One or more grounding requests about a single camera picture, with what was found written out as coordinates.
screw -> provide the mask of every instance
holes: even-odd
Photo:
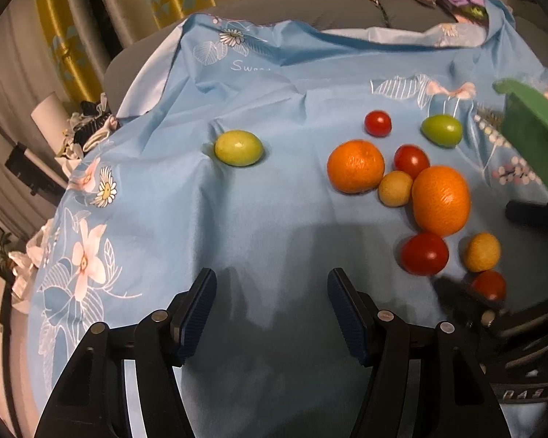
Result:
[[[394,314],[392,313],[392,311],[381,310],[377,312],[377,317],[382,321],[388,322],[394,319]]]
[[[441,323],[441,330],[444,333],[451,334],[454,332],[454,326],[450,323],[444,322]]]
[[[101,334],[106,330],[106,324],[94,323],[92,324],[92,327],[89,328],[89,330],[92,332],[92,334]]]
[[[152,313],[152,320],[155,323],[164,321],[166,318],[168,318],[168,313],[165,310],[156,310],[154,313]]]
[[[484,327],[489,327],[493,323],[494,319],[495,319],[495,312],[492,310],[487,310],[481,315],[481,324]]]

cushion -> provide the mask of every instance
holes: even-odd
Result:
[[[440,6],[427,6],[416,0],[379,0],[390,28],[424,32],[440,23],[456,20]]]

leaf print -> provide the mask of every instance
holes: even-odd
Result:
[[[247,37],[244,45],[256,54],[261,54],[262,56],[266,56],[268,58],[274,57],[274,50],[256,38]]]
[[[83,309],[81,303],[76,301],[74,298],[71,298],[69,302],[69,313],[67,318],[67,327],[71,332],[71,338],[67,337],[67,340],[71,339],[71,344],[73,349],[77,347],[80,339],[85,334],[83,330]]]
[[[204,66],[210,66],[219,61],[217,46],[211,41],[197,44],[193,48],[193,56]]]
[[[373,81],[371,81],[371,84],[372,93],[400,101],[412,99],[418,93],[421,86],[416,76],[408,78],[396,76],[383,81],[377,87],[374,87]]]
[[[89,211],[79,211],[77,214],[71,217],[73,220],[73,230],[75,231],[76,234],[79,234],[79,221],[81,219],[86,219],[89,216],[89,214],[90,214]]]
[[[103,303],[97,291],[88,289],[85,298],[81,302],[81,309],[83,310],[83,327],[85,330],[88,330],[92,324],[103,321]]]
[[[115,254],[109,239],[106,239],[106,243],[103,246],[103,258],[106,261],[107,280],[110,282],[115,272]]]
[[[250,54],[250,50],[248,49],[248,47],[244,43],[232,46],[231,49],[233,49],[235,52],[239,52],[244,57],[247,56],[248,54]]]
[[[54,347],[57,328],[52,326],[47,317],[42,315],[41,332],[38,335],[38,353],[45,354]]]
[[[68,287],[70,282],[71,278],[69,275],[69,271],[62,263],[57,262],[49,269],[49,271],[45,275],[39,291],[45,291],[47,288],[50,287],[61,288],[65,291],[69,291]]]
[[[217,59],[222,60],[227,55],[227,45],[224,42],[218,42],[215,47],[217,48]]]
[[[47,393],[53,390],[53,352],[55,350],[55,339],[57,337],[58,328],[50,326],[53,330],[53,339],[50,342],[45,342],[45,351],[42,355],[42,383],[45,386]]]

green container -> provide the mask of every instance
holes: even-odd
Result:
[[[493,88],[506,95],[501,133],[548,188],[548,100],[532,87],[509,78],[495,82]]]

small yellow fruit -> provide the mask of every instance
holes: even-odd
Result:
[[[399,207],[408,203],[412,189],[412,177],[403,171],[387,173],[380,182],[380,201],[388,207]]]
[[[501,245],[495,236],[482,232],[471,239],[463,261],[469,272],[485,272],[497,265],[501,257]]]
[[[249,166],[263,155],[264,147],[255,134],[243,130],[231,130],[219,136],[215,142],[215,156],[231,166]]]

